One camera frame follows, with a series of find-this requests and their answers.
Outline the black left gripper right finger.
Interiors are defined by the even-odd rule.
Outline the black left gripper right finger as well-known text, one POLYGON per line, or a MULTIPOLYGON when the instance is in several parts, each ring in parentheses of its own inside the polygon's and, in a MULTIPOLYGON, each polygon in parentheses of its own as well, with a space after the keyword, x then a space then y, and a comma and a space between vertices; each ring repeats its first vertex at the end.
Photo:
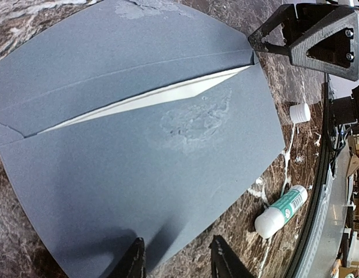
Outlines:
POLYGON ((254 278, 238 255, 221 235, 214 235, 211 244, 211 275, 213 278, 254 278))

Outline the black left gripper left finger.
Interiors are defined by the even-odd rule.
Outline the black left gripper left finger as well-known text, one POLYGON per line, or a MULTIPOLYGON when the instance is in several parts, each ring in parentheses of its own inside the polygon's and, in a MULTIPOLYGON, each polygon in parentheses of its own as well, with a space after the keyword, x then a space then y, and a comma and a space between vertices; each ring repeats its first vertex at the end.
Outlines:
POLYGON ((122 256, 108 278, 145 278, 146 249, 144 239, 137 237, 122 256))

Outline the green white glue stick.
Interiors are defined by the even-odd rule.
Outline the green white glue stick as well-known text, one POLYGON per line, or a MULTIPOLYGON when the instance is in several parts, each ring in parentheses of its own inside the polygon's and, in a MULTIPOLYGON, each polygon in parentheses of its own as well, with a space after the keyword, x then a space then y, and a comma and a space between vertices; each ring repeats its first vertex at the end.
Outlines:
POLYGON ((255 230, 263 239, 269 239, 276 234, 304 205, 308 197, 305 187, 295 185, 269 206, 255 219, 255 230))

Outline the white glue stick cap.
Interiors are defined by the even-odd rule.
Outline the white glue stick cap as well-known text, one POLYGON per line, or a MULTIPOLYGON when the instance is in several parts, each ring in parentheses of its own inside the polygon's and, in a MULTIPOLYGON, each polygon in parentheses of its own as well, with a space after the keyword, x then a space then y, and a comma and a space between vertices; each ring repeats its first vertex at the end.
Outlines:
POLYGON ((292 123, 294 124, 309 122, 311 119, 311 112, 307 103, 290 106, 289 115, 292 123))

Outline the blue-grey envelope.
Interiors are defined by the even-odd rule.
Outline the blue-grey envelope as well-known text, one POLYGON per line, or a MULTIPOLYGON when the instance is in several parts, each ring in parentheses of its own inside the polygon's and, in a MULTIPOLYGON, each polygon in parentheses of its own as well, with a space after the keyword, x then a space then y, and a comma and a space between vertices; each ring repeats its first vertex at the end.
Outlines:
POLYGON ((107 277, 137 237, 153 269, 222 215, 285 146, 247 37, 169 1, 103 1, 0 62, 0 157, 69 277, 107 277), (249 65, 200 95, 41 131, 249 65))

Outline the white letter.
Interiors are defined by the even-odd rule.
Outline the white letter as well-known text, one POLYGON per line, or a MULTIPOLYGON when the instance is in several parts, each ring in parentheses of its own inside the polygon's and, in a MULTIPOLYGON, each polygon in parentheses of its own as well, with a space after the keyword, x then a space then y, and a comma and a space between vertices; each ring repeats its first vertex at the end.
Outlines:
POLYGON ((161 87, 159 89, 151 90, 137 96, 114 102, 112 104, 106 105, 105 107, 94 109, 90 112, 49 127, 40 133, 46 133, 52 130, 61 129, 66 126, 71 126, 77 123, 82 123, 121 112, 193 98, 232 78, 240 72, 247 70, 248 68, 250 68, 249 65, 228 69, 225 71, 204 75, 198 78, 189 79, 187 81, 182 81, 169 86, 161 87))

